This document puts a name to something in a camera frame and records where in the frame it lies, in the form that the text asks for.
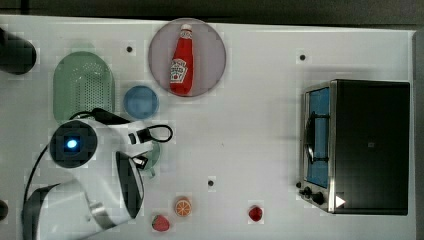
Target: orange slice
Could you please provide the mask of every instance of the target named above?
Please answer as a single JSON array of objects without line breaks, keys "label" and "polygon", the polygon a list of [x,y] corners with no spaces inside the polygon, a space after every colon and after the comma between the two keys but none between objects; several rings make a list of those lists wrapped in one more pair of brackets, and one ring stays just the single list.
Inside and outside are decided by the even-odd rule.
[{"label": "orange slice", "polygon": [[187,217],[191,213],[191,203],[187,198],[181,198],[175,204],[175,213],[180,217]]}]

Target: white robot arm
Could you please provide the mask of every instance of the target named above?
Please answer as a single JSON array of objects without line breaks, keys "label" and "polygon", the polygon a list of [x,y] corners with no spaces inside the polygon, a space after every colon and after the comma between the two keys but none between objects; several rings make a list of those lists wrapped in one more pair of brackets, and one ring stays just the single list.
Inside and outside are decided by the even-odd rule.
[{"label": "white robot arm", "polygon": [[24,239],[84,239],[134,219],[144,191],[133,159],[152,150],[154,138],[149,136],[140,121],[107,126],[72,120],[61,125],[48,153],[74,179],[31,195],[23,210]]}]

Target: ketchup bottle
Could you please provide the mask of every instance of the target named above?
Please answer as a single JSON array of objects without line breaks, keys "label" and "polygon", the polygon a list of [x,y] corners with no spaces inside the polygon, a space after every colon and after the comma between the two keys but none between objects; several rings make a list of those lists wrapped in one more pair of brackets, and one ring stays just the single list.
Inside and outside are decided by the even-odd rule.
[{"label": "ketchup bottle", "polygon": [[177,95],[187,95],[193,85],[193,40],[191,25],[181,26],[180,38],[171,62],[169,87]]}]

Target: black cylinder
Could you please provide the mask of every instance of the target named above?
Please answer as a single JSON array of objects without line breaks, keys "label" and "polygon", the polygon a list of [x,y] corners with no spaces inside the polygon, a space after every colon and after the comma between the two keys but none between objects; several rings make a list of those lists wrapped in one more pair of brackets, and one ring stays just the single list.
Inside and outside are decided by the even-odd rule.
[{"label": "black cylinder", "polygon": [[5,202],[0,200],[0,221],[4,220],[9,213],[9,207]]},{"label": "black cylinder", "polygon": [[20,75],[27,73],[37,60],[34,46],[0,28],[0,70]]}]

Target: white table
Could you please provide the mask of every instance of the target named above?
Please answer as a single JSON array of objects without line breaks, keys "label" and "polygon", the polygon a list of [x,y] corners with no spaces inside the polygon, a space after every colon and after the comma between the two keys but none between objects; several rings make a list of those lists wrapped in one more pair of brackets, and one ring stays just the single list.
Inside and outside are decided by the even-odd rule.
[{"label": "white table", "polygon": [[[302,90],[335,78],[412,82],[412,31],[211,24],[226,45],[226,71],[213,91],[185,99],[159,88],[149,72],[148,46],[163,24],[0,16],[1,27],[32,40],[39,53],[30,73],[0,73],[0,199],[10,208],[0,222],[1,239],[21,238],[24,184],[57,127],[52,76],[76,43],[94,45],[110,66],[117,113],[127,117],[121,106],[126,89],[147,84],[160,97],[152,121],[175,129],[158,176],[145,179],[143,213],[91,239],[415,239],[413,157],[407,216],[326,214],[301,200],[294,186]],[[298,60],[301,54],[306,61]],[[69,179],[47,161],[37,173],[34,187]],[[216,176],[216,192],[208,192],[208,176]],[[171,206],[181,193],[193,202],[187,218],[176,217]],[[264,207],[264,224],[248,224],[255,202]],[[168,232],[152,231],[154,213],[169,217]]]}]

